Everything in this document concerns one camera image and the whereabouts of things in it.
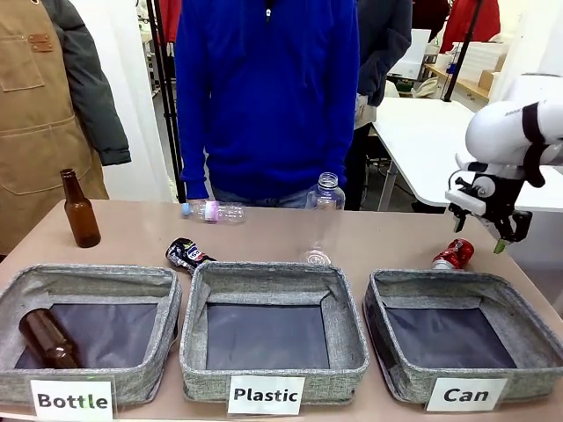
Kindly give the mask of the small cardboard box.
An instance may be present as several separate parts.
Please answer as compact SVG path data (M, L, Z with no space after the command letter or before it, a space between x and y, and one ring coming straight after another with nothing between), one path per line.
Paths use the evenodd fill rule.
M499 81L500 71L483 70L481 72L478 87L484 91L490 91Z

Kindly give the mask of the large clear plastic bottle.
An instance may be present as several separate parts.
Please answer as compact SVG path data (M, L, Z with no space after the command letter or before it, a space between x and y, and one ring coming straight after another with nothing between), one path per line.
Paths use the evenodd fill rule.
M337 243L346 197L338 176L323 172L307 193L300 259L311 265L329 266Z

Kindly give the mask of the grey fabric basket can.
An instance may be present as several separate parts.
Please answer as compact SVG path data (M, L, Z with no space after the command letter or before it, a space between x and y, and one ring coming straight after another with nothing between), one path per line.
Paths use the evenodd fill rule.
M393 397L427 404L440 378L504 379L503 402L548 397L563 378L563 342L502 277L376 270L362 313Z

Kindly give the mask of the person in blue hoodie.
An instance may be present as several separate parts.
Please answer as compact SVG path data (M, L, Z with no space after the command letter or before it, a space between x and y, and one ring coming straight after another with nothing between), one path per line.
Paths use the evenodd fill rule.
M356 93L357 10L356 0L182 0L176 77L205 98L208 198L302 208L334 173L331 110Z

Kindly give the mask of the grey fabric basket bottle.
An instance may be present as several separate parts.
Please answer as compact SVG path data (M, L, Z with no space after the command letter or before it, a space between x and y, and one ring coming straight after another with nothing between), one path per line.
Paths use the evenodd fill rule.
M29 406L32 379L103 379L118 405L152 401L177 333L182 290L169 268L29 266L0 294L0 405ZM75 341L82 368L37 363L18 323L49 309Z

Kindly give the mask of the red hanging jacket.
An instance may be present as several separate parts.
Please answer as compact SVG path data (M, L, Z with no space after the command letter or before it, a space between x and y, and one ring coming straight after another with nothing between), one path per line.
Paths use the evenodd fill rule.
M176 41L182 0L158 0L166 43Z
M472 23L477 2L478 0L454 0L442 37L441 54L450 51L454 42L464 40ZM478 19L473 28L472 41L487 42L500 32L498 0L483 0Z

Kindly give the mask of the blue hoodie right forearm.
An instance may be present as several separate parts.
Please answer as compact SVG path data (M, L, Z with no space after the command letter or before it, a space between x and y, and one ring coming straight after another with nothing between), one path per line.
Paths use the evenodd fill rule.
M209 197L205 186L205 98L202 90L193 91L177 82L177 112L180 153L183 167L180 179L186 185L188 200L205 200Z

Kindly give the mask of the white background table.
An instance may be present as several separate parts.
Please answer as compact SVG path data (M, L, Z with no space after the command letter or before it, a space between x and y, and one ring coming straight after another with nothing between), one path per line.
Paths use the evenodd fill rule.
M465 131L474 112L452 101L384 98L374 128L417 200L446 207L455 154L470 160Z

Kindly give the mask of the pink label plastic bottle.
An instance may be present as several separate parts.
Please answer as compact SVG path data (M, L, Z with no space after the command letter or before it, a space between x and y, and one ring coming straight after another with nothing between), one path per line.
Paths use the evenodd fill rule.
M239 224L245 221L242 205L216 200L188 201L182 205L181 212L187 219L202 223Z

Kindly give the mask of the white storage box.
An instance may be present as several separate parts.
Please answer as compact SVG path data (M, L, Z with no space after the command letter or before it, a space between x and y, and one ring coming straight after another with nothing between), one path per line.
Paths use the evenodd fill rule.
M420 73L430 34L431 31L428 29L413 29L411 31L411 46L390 69L388 76L416 80Z

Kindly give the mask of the stacked white boxes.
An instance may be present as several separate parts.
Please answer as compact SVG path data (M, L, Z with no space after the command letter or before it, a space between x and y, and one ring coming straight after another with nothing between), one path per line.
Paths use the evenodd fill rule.
M466 50L458 78L477 84L483 71L499 72L509 47L508 43L472 41Z

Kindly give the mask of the crushed dark blue can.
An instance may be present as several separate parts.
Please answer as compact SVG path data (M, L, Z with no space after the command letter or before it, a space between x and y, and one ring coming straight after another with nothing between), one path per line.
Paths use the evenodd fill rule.
M193 240L184 237L175 239L168 247L165 256L174 267L190 275L194 274L198 266L216 261L215 258L202 252Z

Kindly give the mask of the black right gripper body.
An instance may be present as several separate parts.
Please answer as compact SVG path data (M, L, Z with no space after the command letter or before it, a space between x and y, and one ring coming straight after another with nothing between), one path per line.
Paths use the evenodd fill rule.
M508 219L514 222L531 222L531 212L515 210L515 202L523 188L523 182L523 179L477 174L469 194L484 203L485 212L478 214L472 210L470 214L490 222Z

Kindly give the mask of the person in brown apron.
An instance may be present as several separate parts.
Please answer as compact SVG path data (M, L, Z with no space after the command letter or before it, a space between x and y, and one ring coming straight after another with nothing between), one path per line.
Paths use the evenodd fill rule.
M108 193L98 152L72 104L63 53L96 54L70 0L0 0L0 257L65 192L72 169L85 196Z

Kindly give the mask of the brown glass bottle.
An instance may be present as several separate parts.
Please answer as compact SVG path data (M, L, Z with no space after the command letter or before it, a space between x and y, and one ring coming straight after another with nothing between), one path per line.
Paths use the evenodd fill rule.
M61 171L65 192L64 209L76 244L81 248L91 248L101 241L99 226L90 201L77 180L72 169Z
M78 347L49 309L27 312L18 323L27 348L46 368L79 369Z

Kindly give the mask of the black light stand pole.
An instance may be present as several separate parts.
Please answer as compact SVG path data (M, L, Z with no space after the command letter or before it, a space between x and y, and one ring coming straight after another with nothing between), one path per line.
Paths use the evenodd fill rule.
M459 72L460 72L460 70L463 66L463 62L464 62L464 58L465 58L467 49L468 49L468 47L469 47L469 45L472 41L472 35L473 35L473 32L474 32L475 25L477 24L477 21L478 21L478 18L479 18L479 12L480 12L482 4L483 4L483 0L476 0L471 23L470 23L468 31L467 31L467 33L464 37L464 41L463 41L463 44L461 46L460 53L459 53L459 56L457 58L457 62L455 64L454 72L453 72L453 74L451 75L451 78L448 81L447 90L445 92L445 95L442 98L442 100L444 102L449 103L451 101L451 95L452 95L452 93L453 93L453 91L456 87L458 75L459 75Z

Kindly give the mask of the white sign reading Plastic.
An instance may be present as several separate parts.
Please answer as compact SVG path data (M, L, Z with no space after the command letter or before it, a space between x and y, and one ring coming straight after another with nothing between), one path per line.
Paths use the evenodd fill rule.
M304 377L237 375L230 380L230 415L295 416L301 409Z

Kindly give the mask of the grey fabric basket plastic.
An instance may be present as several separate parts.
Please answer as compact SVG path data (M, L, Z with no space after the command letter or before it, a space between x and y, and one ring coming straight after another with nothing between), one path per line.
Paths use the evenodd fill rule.
M348 404L369 350L345 274L305 263L209 262L186 307L186 399L225 403L235 376L303 379L306 405Z

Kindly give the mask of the blue hoodie left forearm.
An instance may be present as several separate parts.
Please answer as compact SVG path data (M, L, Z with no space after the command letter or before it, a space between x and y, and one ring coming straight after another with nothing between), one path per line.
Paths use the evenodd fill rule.
M347 210L358 210L362 197L362 164L358 135L355 133L355 112L358 94L339 95L333 103L331 123L333 146L330 164L346 195Z

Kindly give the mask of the black tripod stand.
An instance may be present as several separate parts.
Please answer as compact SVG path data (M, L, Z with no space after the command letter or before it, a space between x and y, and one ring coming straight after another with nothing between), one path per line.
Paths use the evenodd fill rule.
M172 169L174 182L179 203L186 201L186 187L180 179L182 160L179 149L179 132L177 126L177 113L174 96L172 92L172 79L168 75L166 68L166 44L163 28L163 21L160 11L159 0L146 0L150 30L155 45L155 55L157 61L157 74L162 92L165 125L168 136L168 143L171 151Z

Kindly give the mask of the grey jacket left forearm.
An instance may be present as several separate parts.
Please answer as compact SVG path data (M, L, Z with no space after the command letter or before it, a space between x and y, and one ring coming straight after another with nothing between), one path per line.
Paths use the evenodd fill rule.
M130 163L128 138L99 58L96 54L65 51L63 60L72 104L102 165Z

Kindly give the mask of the white sign reading Can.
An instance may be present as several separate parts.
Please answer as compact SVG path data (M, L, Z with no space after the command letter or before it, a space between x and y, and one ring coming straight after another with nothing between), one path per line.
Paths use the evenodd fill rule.
M507 383L501 378L438 378L426 411L493 411Z

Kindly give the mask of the white sign reading Bottle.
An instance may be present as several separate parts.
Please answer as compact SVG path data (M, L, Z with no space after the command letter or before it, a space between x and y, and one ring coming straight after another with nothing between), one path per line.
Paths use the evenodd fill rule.
M41 422L113 420L113 386L109 381L31 380L30 389Z

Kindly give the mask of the crushed red can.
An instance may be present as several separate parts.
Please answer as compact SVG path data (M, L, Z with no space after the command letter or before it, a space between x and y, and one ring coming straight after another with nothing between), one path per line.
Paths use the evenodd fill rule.
M464 270L474 254L474 246L463 238L454 239L432 261L433 270Z

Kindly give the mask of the person in dark jacket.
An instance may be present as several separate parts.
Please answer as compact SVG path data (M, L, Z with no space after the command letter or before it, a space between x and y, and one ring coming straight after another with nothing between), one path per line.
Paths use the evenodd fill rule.
M369 125L377 119L389 70L412 42L412 0L359 0L360 68L353 141L346 165L345 209L362 204Z

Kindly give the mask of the wooden workbench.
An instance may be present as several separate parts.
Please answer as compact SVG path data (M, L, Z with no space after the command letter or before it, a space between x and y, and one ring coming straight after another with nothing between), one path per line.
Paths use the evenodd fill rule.
M434 64L425 64L424 70L427 71L430 77L437 79L437 86L431 98L443 99L449 88L451 75L447 74L443 69L438 69ZM473 112L477 112L489 103L487 90L461 78L458 78L456 81L450 100L462 104Z

